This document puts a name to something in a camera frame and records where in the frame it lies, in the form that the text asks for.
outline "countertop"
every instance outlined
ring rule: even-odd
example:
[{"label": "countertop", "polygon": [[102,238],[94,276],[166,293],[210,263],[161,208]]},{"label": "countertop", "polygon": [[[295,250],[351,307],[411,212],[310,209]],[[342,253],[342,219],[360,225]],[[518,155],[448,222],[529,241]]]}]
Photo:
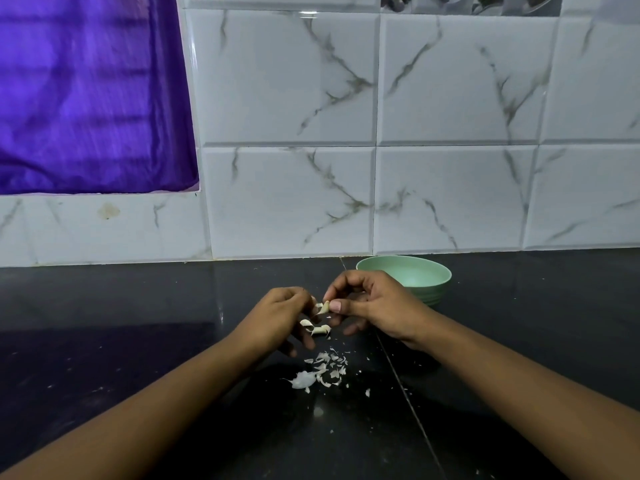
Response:
[{"label": "countertop", "polygon": [[[453,272],[438,311],[640,409],[640,250],[429,258]],[[0,269],[0,471],[222,339],[270,288],[321,298],[357,261]],[[330,346],[349,361],[340,387],[283,380]],[[440,364],[373,329],[271,355],[148,477],[564,478]]]}]

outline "curtain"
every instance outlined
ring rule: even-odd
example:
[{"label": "curtain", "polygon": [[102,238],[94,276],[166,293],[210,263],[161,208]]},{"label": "curtain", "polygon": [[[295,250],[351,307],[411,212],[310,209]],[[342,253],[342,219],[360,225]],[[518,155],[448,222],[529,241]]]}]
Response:
[{"label": "curtain", "polygon": [[175,0],[0,1],[0,194],[197,182]]}]

